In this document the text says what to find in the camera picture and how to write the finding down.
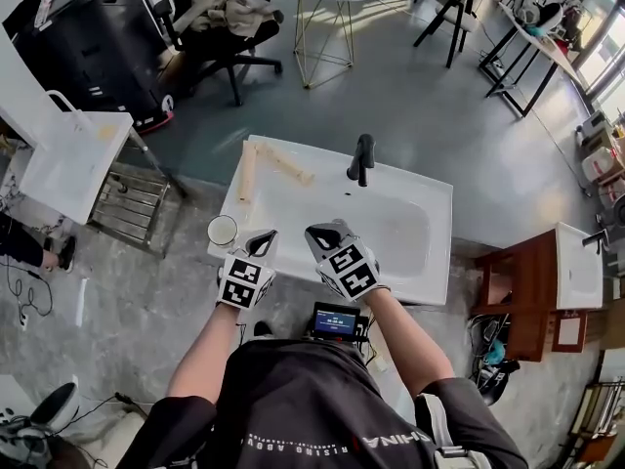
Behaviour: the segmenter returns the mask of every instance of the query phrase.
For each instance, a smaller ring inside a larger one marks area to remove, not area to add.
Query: hand
[[[309,226],[305,237],[317,261],[315,270],[334,292],[353,301],[381,286],[375,255],[345,221]]]
[[[270,267],[277,247],[276,230],[242,234],[217,271],[217,302],[251,310],[267,295],[275,270]]]

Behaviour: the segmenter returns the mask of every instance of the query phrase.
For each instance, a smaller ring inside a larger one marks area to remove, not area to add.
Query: black cable
[[[245,335],[245,330],[247,329],[247,323],[237,323],[238,326],[238,347],[240,348],[243,345],[243,337]]]
[[[6,259],[6,264],[0,262],[0,266],[6,266],[7,268],[7,285],[9,286],[9,291],[15,295],[16,299],[18,300],[18,307],[20,310],[20,321],[23,320],[24,318],[24,313],[23,310],[25,308],[34,308],[35,311],[37,312],[37,314],[42,317],[45,318],[47,317],[50,313],[52,313],[52,310],[54,308],[54,298],[52,296],[52,289],[50,288],[50,283],[48,283],[48,281],[46,281],[44,278],[42,278],[41,276],[39,276],[38,274],[36,274],[35,272],[31,271],[31,270],[27,270],[24,268],[21,268],[19,266],[13,266],[10,261],[9,261],[9,256],[5,256]],[[31,277],[38,279],[39,281],[42,281],[45,285],[46,288],[48,288],[48,295],[50,296],[50,308],[48,309],[48,311],[41,311],[41,309],[36,306],[34,304],[34,299],[35,299],[35,290],[32,286],[28,287],[28,292],[27,292],[27,299],[28,299],[28,303],[27,304],[22,304],[20,301],[20,296],[22,293],[22,289],[23,289],[23,284],[21,281],[21,278],[18,278],[15,282],[15,289],[11,286],[11,278],[9,277],[9,268],[14,269],[14,270],[18,270],[18,271],[23,271],[25,273],[28,273]]]
[[[369,343],[369,348],[373,352],[373,356],[367,360],[367,362],[364,364],[365,366],[369,366],[371,362],[373,362],[376,358],[378,358],[378,352],[373,347],[373,344],[371,344],[371,341],[367,340],[367,342]]]
[[[96,469],[96,466],[101,466],[104,469],[108,468],[108,464],[106,463],[105,460],[102,460],[101,458],[96,458],[95,456],[93,456],[91,453],[89,453],[89,451],[87,451],[83,447],[80,447],[79,445],[75,445],[74,443],[70,443],[68,440],[65,440],[65,442],[67,444],[71,445],[72,447],[78,448],[80,451],[85,453],[94,462],[94,465],[92,466],[92,469]]]
[[[94,411],[96,411],[98,408],[100,408],[102,405],[106,405],[108,402],[110,402],[111,400],[114,400],[116,397],[115,395],[111,396],[110,398],[108,398],[107,400],[104,400],[103,402],[100,402],[100,404],[98,406],[96,406],[95,408],[89,410],[87,413],[84,413],[83,415],[80,415],[79,417],[76,417],[75,419],[73,419],[71,422],[69,422],[65,427],[63,427],[60,431],[57,431],[53,436],[58,436],[60,433],[62,433],[65,429],[67,429],[71,424],[75,424],[76,422],[78,422],[79,420],[82,420],[83,418],[85,418],[87,415],[92,414]]]
[[[137,408],[147,418],[146,411],[143,408],[141,408],[138,403],[134,402],[133,399],[130,398],[129,396],[122,395],[121,393],[117,392],[117,393],[115,393],[115,398],[118,401],[120,401],[121,403],[125,404],[125,405],[132,405],[132,406],[134,406],[135,408]]]

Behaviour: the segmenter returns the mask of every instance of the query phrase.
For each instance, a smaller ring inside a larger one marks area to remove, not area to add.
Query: metal rack
[[[603,460],[616,437],[614,423],[625,408],[624,402],[625,380],[587,386],[569,438],[550,469],[586,467]]]
[[[158,177],[131,175],[113,163],[87,224],[143,252],[164,258],[165,249],[152,248],[158,217],[169,190],[180,197],[179,208],[187,192],[171,174],[160,168],[158,160],[135,129],[131,129],[124,148],[138,149]]]

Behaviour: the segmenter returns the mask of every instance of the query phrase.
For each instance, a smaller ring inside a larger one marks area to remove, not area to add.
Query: basin
[[[407,303],[445,304],[450,185],[376,163],[368,170],[368,187],[361,188],[346,175],[351,156],[261,136],[249,140],[279,149],[299,168],[314,173],[312,183],[303,186],[259,156],[250,203],[237,196],[240,162],[230,183],[221,213],[230,215],[240,230],[279,231],[273,264],[277,271],[321,282],[304,230],[340,218],[373,250],[382,282],[395,297]],[[208,253],[223,258],[226,250],[210,244]]]
[[[600,308],[604,299],[604,265],[597,244],[582,245],[588,234],[558,223],[558,309]]]

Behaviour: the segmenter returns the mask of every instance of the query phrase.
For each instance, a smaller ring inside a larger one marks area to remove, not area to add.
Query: gray floor
[[[189,180],[187,185],[193,189],[193,200],[177,218],[173,206],[163,217],[162,224],[176,219],[178,225],[164,260],[79,229],[72,273],[46,276],[54,293],[54,311],[42,319],[26,309],[26,331],[17,325],[16,298],[6,282],[0,283],[0,374],[13,374],[35,402],[76,376],[83,396],[81,411],[115,391],[142,403],[163,396],[217,295],[219,263],[206,254],[206,225],[220,210],[225,190]],[[10,272],[12,286],[18,277]],[[88,278],[84,313],[78,318],[84,278]],[[32,282],[23,277],[23,283],[25,294]],[[45,287],[36,282],[32,286],[34,302],[44,310]],[[467,373],[470,362],[467,315],[478,288],[479,272],[470,262],[452,257],[447,305],[410,309],[450,357],[458,375]],[[268,297],[242,315],[241,322],[247,323],[245,339],[257,320],[267,320],[279,337],[298,335],[315,301],[339,302],[320,283],[278,277]],[[385,400],[414,421],[411,402],[377,331],[374,326],[373,342],[389,368],[381,371],[383,366],[372,364],[372,374]],[[532,468],[544,467],[556,455],[597,355],[591,346],[581,355],[547,355],[542,363],[523,363],[494,407]],[[89,438],[119,411],[119,405],[104,406],[67,433]]]
[[[358,135],[368,132],[378,141],[379,162],[453,185],[454,236],[508,246],[557,221],[593,230],[595,201],[583,196],[564,160],[579,169],[572,135],[585,116],[570,81],[557,74],[525,120],[499,98],[484,98],[490,83],[477,70],[479,51],[492,48],[484,30],[496,42],[510,26],[489,0],[479,8],[484,26],[469,36],[450,70],[444,63],[451,24],[412,47],[434,15],[432,0],[414,8],[412,0],[354,5],[354,68],[311,91],[302,88],[292,54],[296,0],[272,1],[285,22],[257,54],[281,59],[284,73],[276,77],[265,66],[243,71],[245,106],[239,108],[232,106],[224,71],[204,80],[193,98],[180,101],[172,123],[146,137],[167,166],[227,184],[240,140],[249,134],[351,153]],[[323,24],[311,26],[317,34],[307,36],[317,49],[331,24],[328,14],[322,17]],[[504,63],[520,44],[509,47]],[[343,45],[337,36],[330,46],[341,53]],[[530,68],[520,100],[531,96],[547,67],[539,59]]]

